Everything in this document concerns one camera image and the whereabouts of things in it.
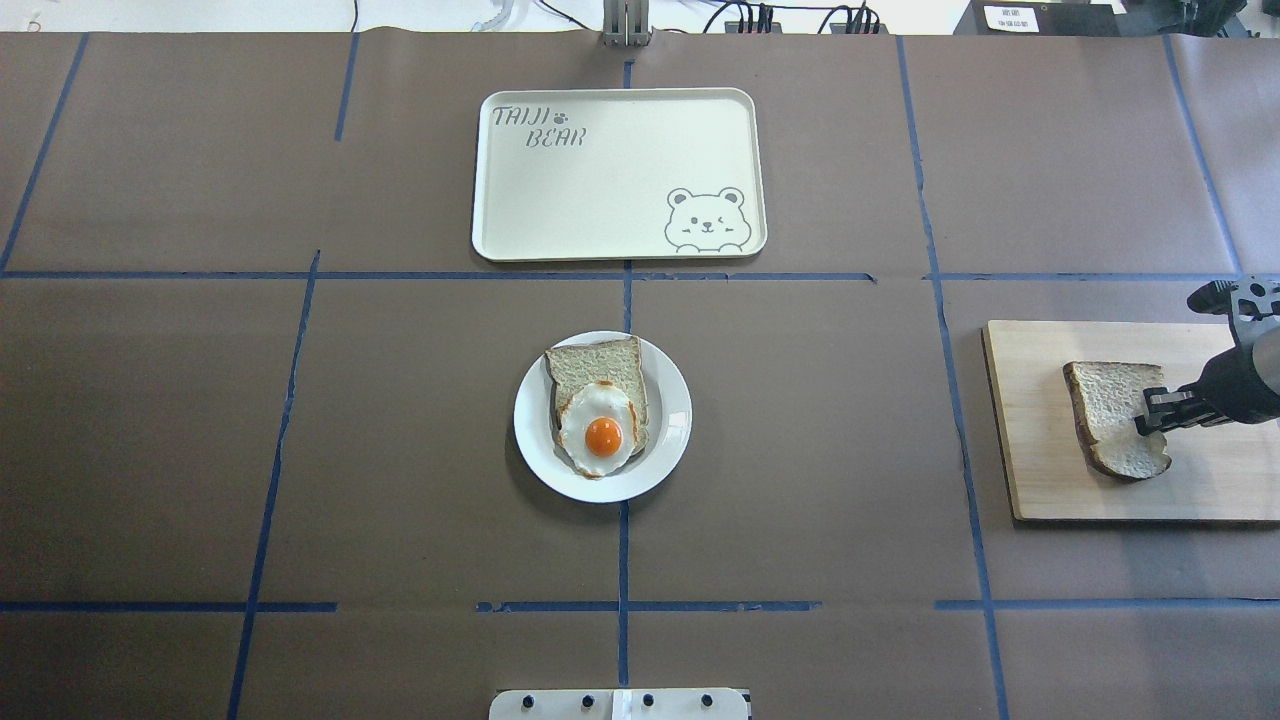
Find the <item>white plate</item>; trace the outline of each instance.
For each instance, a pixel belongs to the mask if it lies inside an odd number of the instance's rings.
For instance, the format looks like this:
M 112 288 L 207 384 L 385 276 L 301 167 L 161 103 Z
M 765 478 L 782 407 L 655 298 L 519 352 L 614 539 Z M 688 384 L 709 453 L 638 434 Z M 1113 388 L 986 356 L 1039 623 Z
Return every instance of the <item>white plate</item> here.
M 502 91 L 479 133 L 471 245 L 489 260 L 764 247 L 755 105 L 741 90 Z
M 626 333 L 594 331 L 562 340 L 556 347 L 626 337 Z M 539 357 L 516 392 L 516 443 L 529 469 L 556 492 L 584 502 L 630 500 L 660 483 L 689 445 L 694 405 L 676 364 L 644 338 L 640 338 L 640 370 L 649 401 L 649 445 L 614 473 L 589 480 L 573 470 L 568 456 L 556 445 L 552 377 L 547 373 L 547 359 Z

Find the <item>round plate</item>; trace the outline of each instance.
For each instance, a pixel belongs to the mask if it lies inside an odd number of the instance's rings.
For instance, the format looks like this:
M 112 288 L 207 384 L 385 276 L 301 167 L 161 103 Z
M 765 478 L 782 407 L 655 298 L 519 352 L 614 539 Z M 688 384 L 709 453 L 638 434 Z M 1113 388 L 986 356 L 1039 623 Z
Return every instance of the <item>round plate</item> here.
M 594 331 L 562 340 L 562 345 L 589 345 L 630 336 Z M 689 386 L 676 364 L 652 342 L 640 340 L 640 370 L 649 402 L 649 445 L 626 465 L 589 480 L 573 470 L 573 462 L 556 445 L 552 423 L 552 377 L 547 357 L 539 357 L 516 392 L 516 443 L 525 462 L 556 492 L 584 502 L 618 502 L 649 491 L 666 478 L 689 445 L 694 405 Z

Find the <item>white label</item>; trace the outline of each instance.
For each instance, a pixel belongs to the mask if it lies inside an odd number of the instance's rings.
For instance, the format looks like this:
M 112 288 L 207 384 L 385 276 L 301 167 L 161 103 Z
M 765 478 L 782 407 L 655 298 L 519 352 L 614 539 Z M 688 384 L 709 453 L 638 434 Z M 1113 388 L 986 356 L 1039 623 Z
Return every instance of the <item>white label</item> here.
M 1036 10 L 1030 8 L 1001 8 L 998 5 L 983 5 L 987 13 L 987 27 L 1002 29 L 1005 32 L 1039 32 L 1036 24 Z

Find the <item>black box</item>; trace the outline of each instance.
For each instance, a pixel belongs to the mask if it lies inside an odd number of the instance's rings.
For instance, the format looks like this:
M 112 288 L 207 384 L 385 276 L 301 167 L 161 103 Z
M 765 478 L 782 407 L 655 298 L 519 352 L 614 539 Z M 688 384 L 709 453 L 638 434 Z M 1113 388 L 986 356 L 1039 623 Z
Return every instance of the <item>black box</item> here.
M 995 13 L 988 22 L 987 8 Z M 1027 15 L 1030 10 L 1034 22 Z M 1001 23 L 1012 23 L 1001 29 Z M 1075 35 L 1119 37 L 1116 15 L 1111 5 L 1075 5 L 1062 3 L 995 3 L 970 0 L 952 35 Z

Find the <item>wooden cutting board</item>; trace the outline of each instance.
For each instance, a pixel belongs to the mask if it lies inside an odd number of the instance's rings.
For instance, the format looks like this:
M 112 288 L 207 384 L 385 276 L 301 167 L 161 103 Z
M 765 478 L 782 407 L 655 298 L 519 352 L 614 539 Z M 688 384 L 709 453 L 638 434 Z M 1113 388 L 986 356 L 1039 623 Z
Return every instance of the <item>wooden cutting board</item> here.
M 1170 388 L 1231 347 L 1221 324 L 991 320 L 983 333 L 1005 475 L 1020 520 L 1280 521 L 1276 423 L 1167 433 L 1172 466 L 1124 483 L 1085 461 L 1062 365 L 1162 365 Z

